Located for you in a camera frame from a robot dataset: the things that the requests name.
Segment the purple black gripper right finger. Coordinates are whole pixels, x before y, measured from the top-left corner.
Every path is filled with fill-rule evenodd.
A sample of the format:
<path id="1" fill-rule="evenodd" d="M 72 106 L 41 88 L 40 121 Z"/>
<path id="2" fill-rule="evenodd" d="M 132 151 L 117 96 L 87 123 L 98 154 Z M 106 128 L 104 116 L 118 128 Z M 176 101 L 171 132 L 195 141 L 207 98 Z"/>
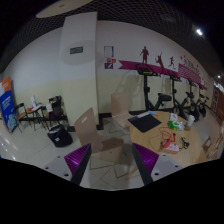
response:
<path id="1" fill-rule="evenodd" d="M 152 183 L 153 179 L 151 177 L 151 173 L 159 158 L 159 155 L 137 143 L 132 144 L 132 154 L 137 164 L 137 168 L 139 169 L 143 183 L 145 185 Z"/>

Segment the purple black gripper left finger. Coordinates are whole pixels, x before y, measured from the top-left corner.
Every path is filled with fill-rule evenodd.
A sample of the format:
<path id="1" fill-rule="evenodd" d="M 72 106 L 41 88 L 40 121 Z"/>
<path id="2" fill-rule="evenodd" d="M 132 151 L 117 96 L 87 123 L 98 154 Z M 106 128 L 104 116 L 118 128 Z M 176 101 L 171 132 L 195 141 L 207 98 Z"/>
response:
<path id="1" fill-rule="evenodd" d="M 66 164 L 72 173 L 72 183 L 76 185 L 81 183 L 91 154 L 91 145 L 87 144 L 64 157 Z"/>

